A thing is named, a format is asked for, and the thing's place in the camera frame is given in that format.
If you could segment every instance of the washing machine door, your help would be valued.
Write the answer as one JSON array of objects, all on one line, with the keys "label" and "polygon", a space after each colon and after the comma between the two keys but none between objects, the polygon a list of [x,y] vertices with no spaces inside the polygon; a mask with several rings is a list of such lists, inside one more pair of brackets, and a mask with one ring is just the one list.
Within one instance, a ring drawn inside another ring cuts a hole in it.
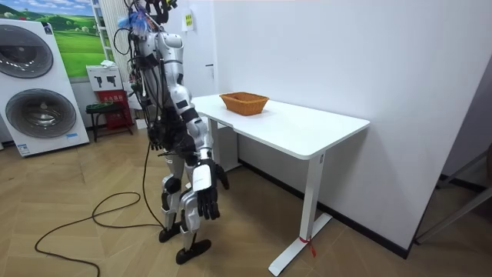
[{"label": "washing machine door", "polygon": [[0,38],[0,72],[17,78],[37,78],[52,68],[52,51],[35,33],[0,25]]},{"label": "washing machine door", "polygon": [[77,120],[75,108],[66,97],[42,88],[14,95],[5,107],[5,114],[17,131],[40,139],[64,135]]}]

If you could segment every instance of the red box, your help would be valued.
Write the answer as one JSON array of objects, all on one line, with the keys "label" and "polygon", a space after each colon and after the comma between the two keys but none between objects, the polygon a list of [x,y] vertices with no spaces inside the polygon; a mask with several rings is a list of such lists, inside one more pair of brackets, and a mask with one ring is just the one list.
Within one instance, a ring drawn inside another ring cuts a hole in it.
[{"label": "red box", "polygon": [[[97,93],[100,102],[113,101],[113,102],[123,103],[123,105],[125,105],[126,123],[130,126],[133,125],[133,122],[131,121],[130,107],[128,107],[128,97],[124,90],[119,89],[119,90],[111,90],[111,91],[99,91]],[[125,125],[125,120],[118,113],[107,114],[105,115],[105,117],[106,117],[106,124],[109,129],[113,129]]]}]

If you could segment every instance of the wicker basket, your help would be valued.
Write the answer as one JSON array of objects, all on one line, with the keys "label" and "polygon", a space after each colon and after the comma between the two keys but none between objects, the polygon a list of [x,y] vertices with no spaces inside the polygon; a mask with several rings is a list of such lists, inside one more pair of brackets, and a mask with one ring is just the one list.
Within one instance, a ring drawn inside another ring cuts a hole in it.
[{"label": "wicker basket", "polygon": [[247,92],[234,92],[220,95],[228,110],[240,115],[257,115],[261,113],[268,97]]}]

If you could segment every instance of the small stool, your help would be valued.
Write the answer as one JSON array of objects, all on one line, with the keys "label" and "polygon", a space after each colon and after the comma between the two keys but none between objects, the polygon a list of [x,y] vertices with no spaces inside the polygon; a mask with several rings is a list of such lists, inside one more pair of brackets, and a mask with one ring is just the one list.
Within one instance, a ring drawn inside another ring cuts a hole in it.
[{"label": "small stool", "polygon": [[[107,105],[105,107],[101,108],[89,108],[89,106],[85,107],[85,112],[89,115],[91,115],[91,121],[92,121],[92,128],[94,132],[94,142],[98,141],[98,127],[99,127],[99,116],[104,115],[104,114],[111,114],[111,113],[119,113],[123,119],[125,120],[125,127],[126,129],[130,132],[131,135],[133,135],[133,132],[130,129],[130,126],[128,126],[128,122],[126,119],[125,115],[125,106],[120,103],[120,102],[113,102],[111,105]],[[119,132],[111,133],[111,134],[106,134],[106,135],[113,135],[117,134]]]}]

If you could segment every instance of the desk leg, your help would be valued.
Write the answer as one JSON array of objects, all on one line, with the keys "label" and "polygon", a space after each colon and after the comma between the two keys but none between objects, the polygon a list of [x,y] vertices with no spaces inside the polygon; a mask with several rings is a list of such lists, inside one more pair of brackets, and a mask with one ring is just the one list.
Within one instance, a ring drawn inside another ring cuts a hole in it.
[{"label": "desk leg", "polygon": [[219,150],[219,145],[218,145],[218,127],[217,127],[217,122],[212,119],[208,119],[208,127],[210,128],[210,133],[212,136],[212,139],[214,140],[214,144],[212,146],[212,158],[214,159],[215,163],[221,164],[221,153]]},{"label": "desk leg", "polygon": [[[309,161],[304,206],[302,208],[301,230],[299,232],[299,236],[305,240],[314,237],[331,219],[331,216],[324,213],[314,221],[323,164],[324,154],[318,155]],[[270,270],[271,274],[278,276],[305,246],[306,243],[303,243],[297,238],[271,263],[268,270]]]}]

